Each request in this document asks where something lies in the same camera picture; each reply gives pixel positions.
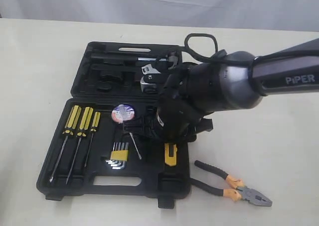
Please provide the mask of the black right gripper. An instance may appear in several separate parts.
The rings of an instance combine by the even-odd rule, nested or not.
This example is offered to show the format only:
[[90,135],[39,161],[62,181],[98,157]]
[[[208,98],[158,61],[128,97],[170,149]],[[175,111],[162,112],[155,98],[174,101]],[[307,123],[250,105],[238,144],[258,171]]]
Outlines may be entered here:
[[123,121],[123,131],[164,142],[196,141],[197,135],[213,130],[212,119],[205,118],[188,101],[186,79],[194,64],[185,62],[167,71],[167,79],[157,101],[156,118],[141,116]]

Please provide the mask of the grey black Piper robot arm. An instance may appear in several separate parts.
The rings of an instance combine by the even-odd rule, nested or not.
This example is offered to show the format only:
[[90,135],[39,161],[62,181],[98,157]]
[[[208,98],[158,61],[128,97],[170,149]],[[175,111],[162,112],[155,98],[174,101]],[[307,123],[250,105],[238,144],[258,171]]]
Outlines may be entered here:
[[123,130],[162,142],[193,141],[213,129],[208,115],[247,110],[263,97],[319,90],[317,39],[264,56],[216,49],[210,57],[183,46],[169,52],[188,53],[194,62],[159,70],[165,79],[156,112],[123,122]]

